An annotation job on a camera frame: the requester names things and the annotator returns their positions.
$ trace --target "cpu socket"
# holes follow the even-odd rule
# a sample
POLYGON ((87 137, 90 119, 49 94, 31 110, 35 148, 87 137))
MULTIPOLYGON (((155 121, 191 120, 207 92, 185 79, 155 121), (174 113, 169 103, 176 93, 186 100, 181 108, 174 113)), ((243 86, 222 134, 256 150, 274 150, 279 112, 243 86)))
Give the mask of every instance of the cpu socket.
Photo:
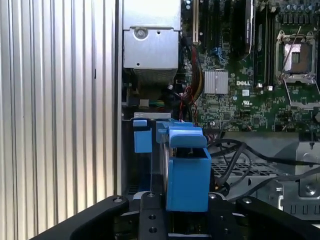
POLYGON ((281 30, 275 48, 275 74, 278 83, 315 84, 316 41, 312 31, 307 35, 286 35, 281 30))

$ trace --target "bolt hole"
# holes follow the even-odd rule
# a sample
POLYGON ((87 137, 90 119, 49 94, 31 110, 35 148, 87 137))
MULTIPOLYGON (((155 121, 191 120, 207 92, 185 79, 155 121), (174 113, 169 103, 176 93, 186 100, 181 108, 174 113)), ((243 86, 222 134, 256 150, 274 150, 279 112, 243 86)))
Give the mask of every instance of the bolt hole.
POLYGON ((149 219, 150 219, 150 220, 155 220, 155 219, 156 219, 156 215, 153 215, 153 214, 150 215, 150 216, 149 216, 149 219))
POLYGON ((158 229, 155 228, 155 227, 149 228, 149 232, 152 233, 152 234, 155 234, 157 231, 158 231, 158 229))

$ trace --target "green circuit board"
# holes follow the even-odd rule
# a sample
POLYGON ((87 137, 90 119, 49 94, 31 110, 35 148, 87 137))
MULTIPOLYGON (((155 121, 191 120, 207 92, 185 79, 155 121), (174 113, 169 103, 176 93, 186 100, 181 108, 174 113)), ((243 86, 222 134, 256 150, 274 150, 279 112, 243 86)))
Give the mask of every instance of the green circuit board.
MULTIPOLYGON (((316 1, 306 0, 303 4, 301 4, 301 1, 296 0, 256 1, 254 3, 255 15, 253 19, 251 53, 241 60, 235 59, 233 56, 233 43, 230 37, 234 34, 233 22, 235 20, 233 19, 233 12, 237 10, 233 9, 234 1, 229 2, 230 17, 226 20, 224 15, 226 2, 223 0, 219 2, 219 17, 215 19, 216 21, 218 19, 221 23, 218 30, 219 46, 216 47, 221 48, 224 63, 221 63, 218 57, 212 54, 211 48, 214 45, 208 40, 208 37, 206 47, 201 46, 202 43, 200 42, 197 48, 203 72, 228 72, 228 94, 202 94, 199 97, 196 102, 198 126, 204 129, 220 130, 225 123, 231 120, 240 120, 239 123, 231 124, 228 130, 245 131, 249 128, 250 131, 254 132, 294 132, 304 128, 303 125, 294 123, 304 122, 309 124, 314 132, 320 132, 319 124, 315 120, 315 115, 318 113, 317 106, 320 107, 318 85, 294 82, 293 84, 287 84, 286 88, 284 82, 279 80, 277 74, 275 74, 277 72, 275 62, 282 63, 285 60, 284 45, 280 44, 278 51, 276 48, 279 33, 283 31, 285 35, 294 36, 299 31, 299 35, 313 35, 314 46, 312 45, 312 47, 314 48, 310 50, 313 51, 310 53, 312 57, 310 57, 310 54, 308 55, 310 62, 306 64, 306 67, 314 70, 314 81, 316 81, 319 17, 314 15, 315 13, 310 14, 315 11, 313 8, 316 7, 316 1), (271 11, 274 6, 277 7, 277 12, 272 13, 273 23, 264 26, 263 17, 262 22, 259 23, 258 15, 262 16, 264 14, 263 11, 271 11), (306 13, 307 11, 298 12, 298 10, 291 13, 291 11, 286 11, 289 8, 288 6, 291 6, 291 8, 296 6, 302 10, 308 8, 308 6, 313 8, 308 14, 306 13), (310 23, 308 24, 307 20, 304 19, 301 22, 299 22, 299 19, 296 21, 295 18, 299 17, 309 18, 310 23), (270 61, 269 66, 266 64, 267 59, 270 61), (266 82, 265 79, 265 72, 267 71, 269 71, 269 79, 267 80, 269 82, 266 82), (239 85, 237 84, 239 81, 249 84, 239 85), (258 83, 263 84, 263 87, 257 87, 258 83), (302 103, 303 105, 312 103, 315 107, 312 109, 296 107, 291 105, 290 101, 302 103)), ((213 7, 214 1, 210 1, 209 13, 214 11, 213 7)), ((184 29, 191 29, 188 23, 184 23, 183 27, 184 29)), ((187 57, 184 58, 184 65, 186 81, 190 82, 192 79, 192 67, 187 57)))

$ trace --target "corrugated aluminum side panel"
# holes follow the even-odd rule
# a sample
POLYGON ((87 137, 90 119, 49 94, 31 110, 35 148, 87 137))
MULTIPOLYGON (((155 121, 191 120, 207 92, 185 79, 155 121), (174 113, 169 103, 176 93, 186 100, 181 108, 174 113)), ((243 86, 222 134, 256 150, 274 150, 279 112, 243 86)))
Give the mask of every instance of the corrugated aluminum side panel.
POLYGON ((1 240, 114 194, 114 19, 115 0, 0 0, 1 240))

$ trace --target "motherboard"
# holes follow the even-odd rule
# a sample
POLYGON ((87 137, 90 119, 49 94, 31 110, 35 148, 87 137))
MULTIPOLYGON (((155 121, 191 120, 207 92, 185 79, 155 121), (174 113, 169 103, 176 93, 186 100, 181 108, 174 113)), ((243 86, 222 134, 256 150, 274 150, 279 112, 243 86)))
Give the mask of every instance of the motherboard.
MULTIPOLYGON (((318 0, 184 0, 181 16, 205 80, 198 126, 320 132, 318 0)), ((179 61, 188 84, 192 65, 179 61)))

